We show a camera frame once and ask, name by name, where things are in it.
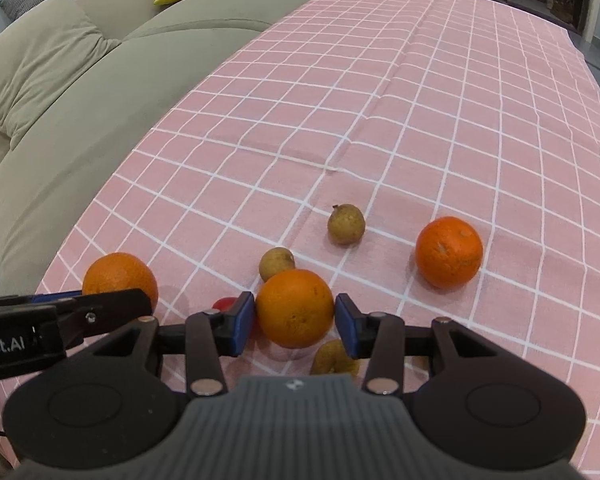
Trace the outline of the brown longan beside orange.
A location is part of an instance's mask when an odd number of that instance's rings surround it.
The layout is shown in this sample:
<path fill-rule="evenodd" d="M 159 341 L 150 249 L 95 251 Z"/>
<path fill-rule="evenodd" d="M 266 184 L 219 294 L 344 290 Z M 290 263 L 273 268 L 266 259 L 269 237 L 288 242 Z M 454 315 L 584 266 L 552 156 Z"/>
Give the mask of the brown longan beside orange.
<path fill-rule="evenodd" d="M 310 374 L 349 374 L 355 377 L 359 370 L 360 362 L 348 356 L 340 339 L 333 339 L 316 350 Z"/>

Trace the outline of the orange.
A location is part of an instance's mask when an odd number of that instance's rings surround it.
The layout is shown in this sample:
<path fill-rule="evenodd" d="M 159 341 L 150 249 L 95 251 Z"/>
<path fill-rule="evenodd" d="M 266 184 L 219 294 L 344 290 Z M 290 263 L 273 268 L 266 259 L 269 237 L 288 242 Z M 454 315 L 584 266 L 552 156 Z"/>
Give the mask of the orange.
<path fill-rule="evenodd" d="M 98 258 L 86 270 L 82 282 L 83 295 L 136 288 L 149 298 L 151 310 L 155 310 L 159 299 L 155 275 L 142 260 L 126 252 L 113 252 Z"/>
<path fill-rule="evenodd" d="M 309 348 L 334 322 L 335 300 L 328 284 L 309 270 L 291 269 L 264 283 L 256 297 L 264 336 L 287 349 Z"/>

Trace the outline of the far brown longan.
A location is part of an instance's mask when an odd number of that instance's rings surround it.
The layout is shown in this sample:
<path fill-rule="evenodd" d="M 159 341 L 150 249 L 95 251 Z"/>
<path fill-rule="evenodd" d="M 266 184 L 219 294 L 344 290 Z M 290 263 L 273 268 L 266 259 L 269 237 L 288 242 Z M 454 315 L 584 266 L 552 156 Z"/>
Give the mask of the far brown longan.
<path fill-rule="evenodd" d="M 362 211 L 352 204 L 332 206 L 327 221 L 330 240 L 339 246 L 358 244 L 365 233 L 366 221 Z"/>

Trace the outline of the lone orange tangerine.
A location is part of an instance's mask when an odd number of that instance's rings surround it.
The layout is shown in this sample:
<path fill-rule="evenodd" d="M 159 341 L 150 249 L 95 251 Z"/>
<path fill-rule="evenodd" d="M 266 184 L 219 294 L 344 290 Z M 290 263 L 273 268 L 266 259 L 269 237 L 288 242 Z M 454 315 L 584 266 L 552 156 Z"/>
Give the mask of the lone orange tangerine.
<path fill-rule="evenodd" d="M 417 270 L 431 286 L 440 289 L 466 285 L 478 273 L 482 258 L 480 235 L 460 218 L 437 218 L 420 231 L 416 240 Z"/>

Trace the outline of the red cherry tomato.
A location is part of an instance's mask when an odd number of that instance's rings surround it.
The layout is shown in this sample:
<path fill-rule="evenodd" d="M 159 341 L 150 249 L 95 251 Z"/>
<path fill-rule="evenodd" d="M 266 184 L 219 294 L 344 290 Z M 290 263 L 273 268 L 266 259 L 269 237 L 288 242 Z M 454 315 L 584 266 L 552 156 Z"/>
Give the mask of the red cherry tomato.
<path fill-rule="evenodd" d="M 212 309 L 218 310 L 220 312 L 227 312 L 232 307 L 234 307 L 234 304 L 236 304 L 237 300 L 238 300 L 237 297 L 222 297 L 222 298 L 216 300 L 214 304 L 212 304 Z M 261 326 L 259 323 L 257 311 L 253 311 L 253 319 L 252 319 L 252 325 L 251 325 L 250 338 L 257 340 L 257 339 L 261 338 L 262 336 L 263 336 L 263 333 L 262 333 Z"/>

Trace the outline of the beige sofa cushion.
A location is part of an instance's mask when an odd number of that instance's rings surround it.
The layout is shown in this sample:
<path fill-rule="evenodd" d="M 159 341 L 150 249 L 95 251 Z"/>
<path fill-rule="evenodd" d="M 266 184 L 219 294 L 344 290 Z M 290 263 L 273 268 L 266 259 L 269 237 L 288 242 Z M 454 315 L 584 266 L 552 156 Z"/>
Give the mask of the beige sofa cushion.
<path fill-rule="evenodd" d="M 0 33 L 0 133 L 15 148 L 91 67 L 119 47 L 73 0 L 44 0 Z"/>

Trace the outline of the brown longan behind orange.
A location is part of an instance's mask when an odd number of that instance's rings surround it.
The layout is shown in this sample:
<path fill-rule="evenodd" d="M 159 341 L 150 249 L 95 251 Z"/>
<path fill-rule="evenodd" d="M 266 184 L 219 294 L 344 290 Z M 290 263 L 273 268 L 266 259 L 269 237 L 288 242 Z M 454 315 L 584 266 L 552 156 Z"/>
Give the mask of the brown longan behind orange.
<path fill-rule="evenodd" d="M 274 275 L 296 267 L 294 255 L 285 247 L 274 247 L 260 259 L 259 274 L 262 281 L 267 282 Z"/>

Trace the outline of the pink checkered tablecloth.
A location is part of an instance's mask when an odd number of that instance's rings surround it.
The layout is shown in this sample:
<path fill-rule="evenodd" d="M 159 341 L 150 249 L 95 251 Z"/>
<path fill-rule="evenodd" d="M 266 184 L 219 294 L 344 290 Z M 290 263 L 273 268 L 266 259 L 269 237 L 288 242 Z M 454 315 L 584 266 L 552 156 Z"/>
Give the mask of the pink checkered tablecloth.
<path fill-rule="evenodd" d="M 330 240 L 338 204 L 362 211 L 358 244 Z M 452 289 L 415 263 L 441 217 L 483 244 Z M 310 0 L 143 135 L 35 290 L 132 252 L 177 323 L 258 288 L 276 246 L 365 310 L 455 318 L 564 380 L 600 479 L 600 89 L 563 29 L 489 0 Z"/>

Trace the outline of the beige sofa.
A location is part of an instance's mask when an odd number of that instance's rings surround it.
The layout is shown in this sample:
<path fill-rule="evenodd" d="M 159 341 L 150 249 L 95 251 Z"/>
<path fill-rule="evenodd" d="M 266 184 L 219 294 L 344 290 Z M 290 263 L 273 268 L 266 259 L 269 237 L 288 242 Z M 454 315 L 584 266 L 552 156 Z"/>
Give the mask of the beige sofa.
<path fill-rule="evenodd" d="M 40 284 L 62 241 L 143 135 L 250 40 L 310 0 L 73 0 L 121 42 L 15 148 L 0 133 L 0 294 Z"/>

